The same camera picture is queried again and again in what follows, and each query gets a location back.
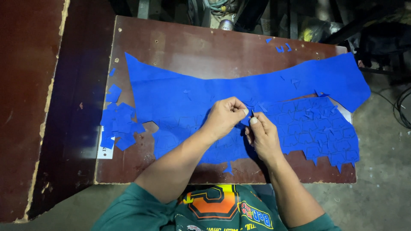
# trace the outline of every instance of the black cable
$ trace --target black cable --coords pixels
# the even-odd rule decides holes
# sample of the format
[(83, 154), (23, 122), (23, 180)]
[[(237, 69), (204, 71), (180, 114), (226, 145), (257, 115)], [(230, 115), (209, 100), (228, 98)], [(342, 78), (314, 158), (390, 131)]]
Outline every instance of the black cable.
[[(381, 95), (381, 94), (380, 94), (381, 91), (380, 91), (380, 92), (371, 91), (372, 93), (377, 94), (377, 95), (383, 97), (387, 102), (389, 102), (389, 103), (392, 105), (392, 107), (393, 107), (393, 114), (394, 114), (394, 117), (395, 117), (396, 121), (397, 121), (399, 124), (401, 124), (403, 127), (407, 128), (407, 129), (411, 129), (411, 122), (409, 122), (409, 120), (408, 120), (408, 119), (406, 118), (406, 116), (403, 114), (401, 105), (402, 105), (402, 102), (403, 102), (409, 95), (411, 95), (411, 92), (408, 92), (408, 91), (410, 91), (410, 90), (411, 90), (411, 87), (410, 87), (410, 88), (407, 88), (406, 90), (404, 90), (404, 91), (399, 95), (399, 97), (397, 98), (397, 100), (396, 100), (394, 103), (392, 103), (392, 102), (391, 102), (389, 99), (387, 99), (385, 96)], [(398, 111), (399, 118), (398, 118), (397, 115), (395, 114), (395, 110)]]

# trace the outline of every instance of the wooden table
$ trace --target wooden table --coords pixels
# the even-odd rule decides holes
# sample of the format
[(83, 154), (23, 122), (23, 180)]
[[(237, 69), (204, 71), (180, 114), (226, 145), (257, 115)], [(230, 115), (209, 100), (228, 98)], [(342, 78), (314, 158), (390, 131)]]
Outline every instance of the wooden table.
[[(117, 16), (114, 32), (110, 70), (116, 68), (116, 71), (113, 77), (108, 78), (107, 85), (115, 83), (122, 88), (118, 103), (125, 102), (131, 106), (134, 106), (134, 98), (124, 52), (143, 63), (202, 79), (233, 79), (275, 72), (307, 60), (320, 60), (347, 52), (341, 46), (276, 37), (267, 44), (265, 39), (272, 37), (123, 16)], [(292, 51), (278, 53), (275, 47), (285, 47), (285, 43)], [(124, 152), (114, 147), (112, 159), (97, 160), (96, 184), (132, 182), (155, 161), (151, 134), (155, 132), (156, 125), (149, 122), (144, 126), (146, 132), (134, 135), (136, 144)], [(307, 161), (302, 151), (291, 152), (286, 159), (304, 183), (356, 182), (356, 172), (351, 164), (343, 164), (340, 174), (327, 157), (318, 158), (317, 166), (313, 161)], [(268, 182), (265, 167), (251, 159), (231, 162), (233, 176), (222, 173), (226, 167), (226, 163), (200, 164), (190, 183)]]

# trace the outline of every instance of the green t-shirt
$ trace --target green t-shirt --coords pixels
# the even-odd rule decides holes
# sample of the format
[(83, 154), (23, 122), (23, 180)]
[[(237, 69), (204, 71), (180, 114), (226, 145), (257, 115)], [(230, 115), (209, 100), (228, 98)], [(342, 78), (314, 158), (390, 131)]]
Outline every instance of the green t-shirt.
[(92, 230), (161, 231), (339, 231), (327, 214), (287, 229), (275, 199), (257, 195), (249, 185), (215, 185), (163, 204), (131, 183)]

